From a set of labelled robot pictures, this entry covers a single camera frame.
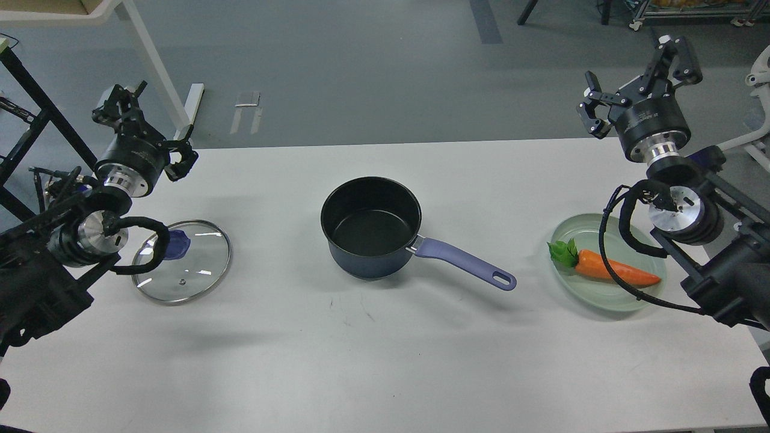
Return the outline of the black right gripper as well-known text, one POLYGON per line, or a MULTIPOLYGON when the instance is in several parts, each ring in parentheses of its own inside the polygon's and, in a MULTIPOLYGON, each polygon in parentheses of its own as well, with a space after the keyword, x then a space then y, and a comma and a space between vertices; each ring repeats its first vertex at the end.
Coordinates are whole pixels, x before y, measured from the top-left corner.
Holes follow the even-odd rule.
POLYGON ((676 150, 691 139, 673 95, 677 88, 700 83, 703 73, 695 49, 684 36, 662 36, 643 74, 632 82, 629 98, 603 91, 592 71, 585 72, 585 79, 584 99, 576 107, 581 123, 600 140, 614 127, 627 160, 644 162, 643 147, 651 139, 673 143, 676 150))

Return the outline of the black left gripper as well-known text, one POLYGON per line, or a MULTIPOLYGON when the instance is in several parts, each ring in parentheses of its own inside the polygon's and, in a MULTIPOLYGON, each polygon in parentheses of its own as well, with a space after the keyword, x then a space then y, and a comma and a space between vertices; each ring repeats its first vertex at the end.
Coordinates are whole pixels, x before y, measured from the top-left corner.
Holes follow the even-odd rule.
POLYGON ((154 190, 162 171, 175 183, 189 175, 199 158, 193 150, 191 125, 181 139, 150 143, 149 124, 138 98, 147 86, 136 88, 115 84, 102 93, 100 105, 91 111, 91 120, 111 128, 114 137, 94 166, 94 175, 105 185, 121 187, 132 198, 145 197, 154 190), (179 160, 171 162, 171 154, 179 160))

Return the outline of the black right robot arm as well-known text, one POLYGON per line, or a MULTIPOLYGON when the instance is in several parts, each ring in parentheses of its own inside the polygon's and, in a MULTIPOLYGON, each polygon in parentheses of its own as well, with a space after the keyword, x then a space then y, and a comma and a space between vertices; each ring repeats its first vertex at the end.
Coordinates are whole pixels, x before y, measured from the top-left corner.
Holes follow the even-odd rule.
POLYGON ((644 70, 606 91, 592 71, 576 105, 597 139, 614 131, 624 159, 643 164, 641 180, 618 186, 599 221, 599 268, 636 299, 708 317, 728 327, 768 330, 768 206, 721 175, 732 150, 742 148, 768 169, 768 50, 753 61, 744 83, 758 109, 751 129, 685 155, 691 139, 676 91, 703 79, 695 50, 683 36, 662 35, 644 70), (613 268, 606 233, 618 214, 618 237, 646 258, 671 259, 685 277, 691 304, 665 301, 635 288, 613 268))

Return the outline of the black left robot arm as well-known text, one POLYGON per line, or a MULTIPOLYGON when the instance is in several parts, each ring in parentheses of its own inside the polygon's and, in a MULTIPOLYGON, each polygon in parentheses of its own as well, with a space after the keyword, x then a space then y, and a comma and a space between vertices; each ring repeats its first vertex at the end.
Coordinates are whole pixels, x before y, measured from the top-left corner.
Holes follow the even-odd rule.
POLYGON ((132 199, 151 194, 162 174, 181 180, 198 159, 191 132, 168 140, 146 121, 138 104, 146 85, 104 92, 93 120, 114 139, 93 175, 49 171, 54 191, 41 212, 2 234, 2 354, 88 309, 88 289, 106 273, 146 274, 189 250, 181 230, 128 216, 132 199))

